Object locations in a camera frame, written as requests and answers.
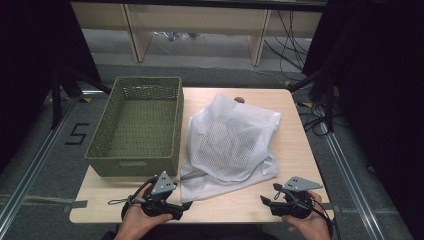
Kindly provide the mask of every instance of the hand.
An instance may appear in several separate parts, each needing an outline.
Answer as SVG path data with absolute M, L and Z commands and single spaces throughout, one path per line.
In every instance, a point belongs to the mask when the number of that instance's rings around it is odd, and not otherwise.
M 308 191 L 308 193 L 312 199 L 314 199 L 319 204 L 322 204 L 320 195 L 312 191 Z M 314 202 L 314 208 L 323 213 L 324 210 L 316 202 Z M 312 211 L 312 213 L 305 219 L 299 219 L 290 215 L 286 215 L 283 216 L 281 220 L 292 225 L 289 227 L 290 232 L 299 230 L 302 236 L 307 240 L 330 239 L 327 222 L 314 211 Z
M 152 184 L 147 184 L 138 194 L 138 197 L 143 197 L 144 192 Z M 148 233 L 153 227 L 158 224 L 168 222 L 172 219 L 172 214 L 162 214 L 155 217 L 147 216 L 139 203 L 134 203 L 130 206 L 124 216 L 124 220 L 119 228 L 116 240 L 138 240 Z

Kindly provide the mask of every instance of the aluminum rail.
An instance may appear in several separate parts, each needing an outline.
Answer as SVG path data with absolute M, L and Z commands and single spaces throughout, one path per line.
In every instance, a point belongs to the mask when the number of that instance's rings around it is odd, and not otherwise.
M 10 224 L 15 218 L 19 208 L 22 205 L 22 202 L 25 199 L 25 196 L 29 192 L 32 184 L 37 178 L 38 174 L 41 171 L 46 159 L 48 158 L 52 148 L 54 147 L 58 135 L 61 133 L 64 123 L 66 122 L 69 113 L 72 111 L 76 105 L 78 99 L 70 98 L 63 109 L 63 118 L 57 124 L 55 129 L 50 130 L 50 133 L 46 137 L 43 145 L 38 151 L 35 158 L 32 160 L 30 166 L 22 177 L 18 187 L 15 189 L 13 194 L 10 196 L 8 201 L 0 213 L 0 239 L 3 239 Z
M 322 116 L 324 115 L 324 112 L 322 109 L 319 109 L 318 113 Z M 328 130 L 325 123 L 321 123 L 321 128 L 324 132 L 327 132 Z M 333 132 L 329 132 L 327 134 L 327 142 L 334 155 L 334 158 L 336 159 L 337 165 L 347 185 L 347 188 L 350 194 L 352 195 L 352 199 L 358 210 L 358 213 L 362 221 L 364 222 L 364 226 L 368 232 L 370 239 L 373 239 L 373 240 L 387 239 L 383 230 L 380 227 L 380 224 L 378 223 L 377 218 L 375 217 L 374 212 L 372 211 L 370 204 L 368 203 L 368 200 L 365 197 L 364 192 L 359 186 L 358 181 L 356 180 L 356 177 L 353 174 L 353 171 L 350 168 L 350 165 Z

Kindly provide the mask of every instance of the green basket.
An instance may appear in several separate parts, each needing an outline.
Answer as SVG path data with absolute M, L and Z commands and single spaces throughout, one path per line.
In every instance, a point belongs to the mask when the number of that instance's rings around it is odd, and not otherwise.
M 118 77 L 85 158 L 102 177 L 177 175 L 183 107 L 179 77 Z

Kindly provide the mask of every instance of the finger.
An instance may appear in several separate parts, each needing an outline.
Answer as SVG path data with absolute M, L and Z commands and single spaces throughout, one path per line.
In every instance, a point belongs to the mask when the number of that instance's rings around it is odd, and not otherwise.
M 152 217 L 152 220 L 155 225 L 158 225 L 161 223 L 166 223 L 169 220 L 172 220 L 172 218 L 173 218 L 172 214 L 161 214 L 159 216 Z
M 317 209 L 318 211 L 322 212 L 323 209 L 321 208 L 321 205 L 322 205 L 321 196 L 319 194 L 311 191 L 311 190 L 308 190 L 308 194 L 314 200 L 314 208 Z
M 309 196 L 311 196 L 312 199 L 314 199 L 315 201 L 319 202 L 320 204 L 322 204 L 322 198 L 318 193 L 315 193 L 311 190 L 308 190 L 308 194 Z
M 294 226 L 297 226 L 300 223 L 300 220 L 299 219 L 297 219 L 297 218 L 295 218 L 293 216 L 290 216 L 290 215 L 284 215 L 281 218 L 281 220 L 283 220 L 283 222 L 289 223 L 289 224 L 294 225 Z
M 137 197 L 143 197 L 144 193 L 149 189 L 149 187 L 152 186 L 152 183 L 148 183 L 141 191 L 138 193 Z

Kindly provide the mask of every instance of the plastic bag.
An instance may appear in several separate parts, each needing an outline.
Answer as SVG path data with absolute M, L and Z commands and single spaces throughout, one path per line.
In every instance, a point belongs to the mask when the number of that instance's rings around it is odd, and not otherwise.
M 182 202 L 218 196 L 277 176 L 277 161 L 268 145 L 280 119 L 280 113 L 218 93 L 190 118 L 187 157 L 181 169 Z

